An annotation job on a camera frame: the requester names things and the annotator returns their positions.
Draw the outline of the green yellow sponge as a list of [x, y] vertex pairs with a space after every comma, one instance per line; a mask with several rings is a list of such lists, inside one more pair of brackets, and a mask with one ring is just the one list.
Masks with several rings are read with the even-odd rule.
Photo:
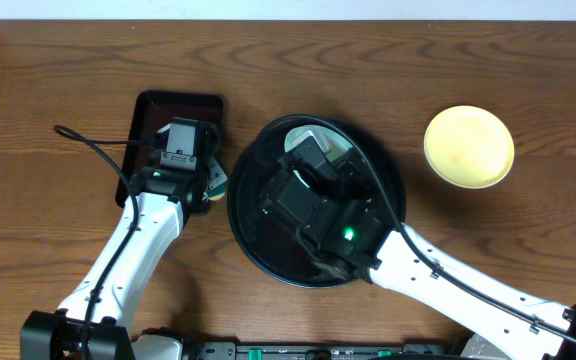
[[224, 188], [214, 188], [207, 193], [210, 201], [218, 201], [225, 196], [226, 190]]

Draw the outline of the yellow plate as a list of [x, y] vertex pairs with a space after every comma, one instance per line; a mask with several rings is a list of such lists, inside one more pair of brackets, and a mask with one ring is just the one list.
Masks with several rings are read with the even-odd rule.
[[423, 150], [440, 178], [466, 189], [496, 185], [510, 172], [515, 157], [507, 126], [471, 105], [449, 107], [434, 116], [425, 130]]

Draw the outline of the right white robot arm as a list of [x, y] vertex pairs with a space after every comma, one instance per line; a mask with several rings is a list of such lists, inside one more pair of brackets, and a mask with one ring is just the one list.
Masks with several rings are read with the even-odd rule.
[[364, 201], [316, 199], [300, 204], [293, 216], [296, 239], [325, 271], [416, 299], [512, 359], [576, 359], [576, 305], [505, 285]]

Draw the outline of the light blue plate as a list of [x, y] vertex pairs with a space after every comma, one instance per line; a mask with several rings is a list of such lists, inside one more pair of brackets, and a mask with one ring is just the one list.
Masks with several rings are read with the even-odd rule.
[[319, 125], [303, 125], [287, 133], [284, 139], [284, 151], [291, 151], [310, 137], [314, 139], [330, 162], [334, 162], [352, 148], [344, 137], [329, 128]]

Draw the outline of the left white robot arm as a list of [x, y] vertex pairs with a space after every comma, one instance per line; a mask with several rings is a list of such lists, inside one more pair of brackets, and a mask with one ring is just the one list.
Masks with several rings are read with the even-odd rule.
[[189, 216], [225, 194], [227, 174], [209, 157], [163, 153], [159, 167], [132, 178], [122, 217], [94, 265], [53, 313], [34, 311], [22, 326], [20, 357], [188, 359], [194, 350], [160, 328], [133, 341], [134, 316], [146, 287]]

